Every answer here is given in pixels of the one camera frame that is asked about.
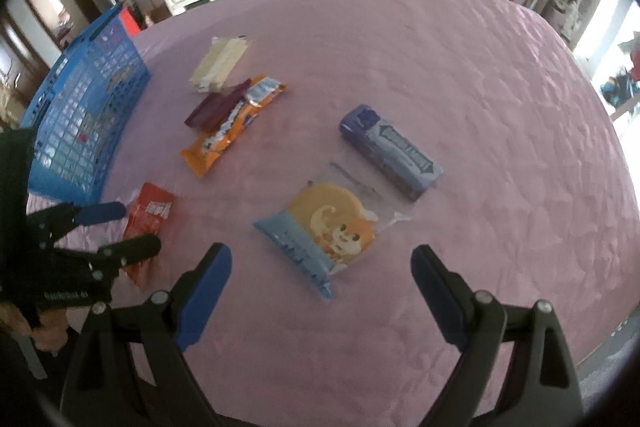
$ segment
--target bed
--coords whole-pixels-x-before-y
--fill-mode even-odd
[[[202,99],[188,78],[213,36],[238,35],[250,48],[235,79],[267,73],[289,89],[199,180],[178,156],[194,139],[183,121]],[[152,78],[103,200],[129,202],[149,181],[178,201],[149,288],[121,275],[114,304],[142,301],[213,242],[229,245],[230,281],[186,352],[219,413],[264,427],[418,425],[458,356],[412,281],[409,257],[422,243],[502,302],[550,300],[575,362],[638,303],[639,213],[622,149],[537,14],[505,0],[220,0],[134,41]],[[445,174],[412,221],[335,276],[339,296],[324,302],[252,222],[352,153],[338,122],[360,103]],[[78,230],[67,243],[95,249],[123,227]]]

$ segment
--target cartoon cat illustration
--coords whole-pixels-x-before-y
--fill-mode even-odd
[[[367,219],[362,215],[367,214],[363,209],[359,216],[331,227],[329,225],[331,214],[335,212],[333,206],[328,204],[321,206],[311,216],[310,228],[314,233],[316,245],[322,248],[332,261],[346,264],[373,241],[376,233],[372,226],[377,218],[369,212],[369,219]]]
[[[378,216],[349,190],[320,183],[306,188],[287,207],[337,269],[367,248],[376,235]]]

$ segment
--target blue gripper pad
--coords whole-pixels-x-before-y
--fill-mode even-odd
[[[74,218],[76,225],[88,227],[97,225],[98,223],[106,223],[122,219],[127,215],[126,207],[119,201],[111,201],[111,203],[92,204],[83,207]]]
[[[209,248],[196,269],[182,275],[175,284],[172,295],[178,309],[174,341],[180,352],[183,353],[200,340],[230,275],[231,250],[226,245],[216,243]]]

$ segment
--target blue snack wrapper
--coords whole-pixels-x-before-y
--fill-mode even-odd
[[[444,172],[368,105],[342,118],[340,133],[412,201]]]
[[[346,268],[398,215],[373,188],[331,163],[278,214],[254,227],[284,253],[324,299],[331,276]]]

